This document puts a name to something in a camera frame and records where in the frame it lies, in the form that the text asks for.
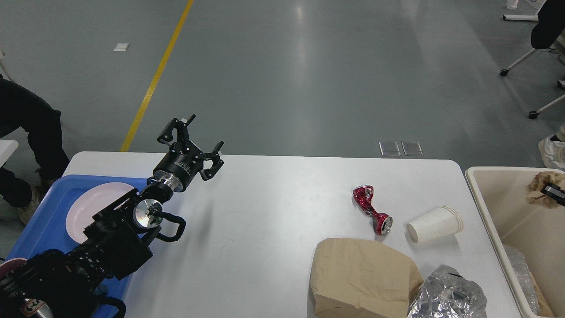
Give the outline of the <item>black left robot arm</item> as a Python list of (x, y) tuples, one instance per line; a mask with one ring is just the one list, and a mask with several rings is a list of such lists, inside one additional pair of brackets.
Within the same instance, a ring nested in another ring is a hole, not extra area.
[(186, 221), (165, 212), (163, 204), (174, 193), (184, 192), (197, 174), (204, 181), (223, 165), (217, 143), (204, 153), (189, 137), (195, 119), (173, 118), (158, 136), (168, 152), (153, 169), (147, 186), (129, 190), (95, 215), (83, 233), (86, 240), (64, 253), (49, 249), (31, 257), (1, 276), (3, 318), (91, 318), (101, 305), (126, 313), (125, 303), (97, 293), (105, 279), (121, 280), (141, 268), (153, 256), (154, 239), (178, 241)]

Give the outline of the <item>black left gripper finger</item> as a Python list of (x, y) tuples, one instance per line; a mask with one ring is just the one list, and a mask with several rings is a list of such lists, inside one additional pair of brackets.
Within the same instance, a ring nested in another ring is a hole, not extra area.
[(217, 172), (221, 169), (224, 161), (221, 159), (221, 148), (224, 145), (224, 141), (220, 141), (214, 147), (212, 152), (209, 153), (201, 153), (199, 155), (199, 160), (202, 162), (211, 161), (212, 165), (209, 168), (203, 169), (200, 171), (200, 177), (204, 181), (208, 181), (212, 179)]
[(158, 143), (167, 145), (168, 153), (196, 153), (196, 145), (191, 141), (188, 131), (190, 123), (192, 123), (195, 118), (196, 115), (192, 114), (188, 119), (178, 119), (177, 117), (171, 119), (158, 135)]

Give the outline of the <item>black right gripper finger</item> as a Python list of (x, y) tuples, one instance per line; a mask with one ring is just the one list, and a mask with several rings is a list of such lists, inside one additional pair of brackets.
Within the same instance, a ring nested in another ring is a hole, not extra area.
[(556, 201), (559, 205), (565, 205), (565, 192), (561, 187), (553, 183), (547, 183), (543, 186), (541, 193)]

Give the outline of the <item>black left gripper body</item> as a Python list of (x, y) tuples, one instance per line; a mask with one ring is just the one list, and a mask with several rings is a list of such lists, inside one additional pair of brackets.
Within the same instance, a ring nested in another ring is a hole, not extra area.
[(147, 179), (147, 185), (163, 183), (174, 193), (181, 193), (187, 189), (196, 175), (206, 180), (203, 157), (202, 151), (184, 153), (170, 149), (153, 170), (153, 176)]

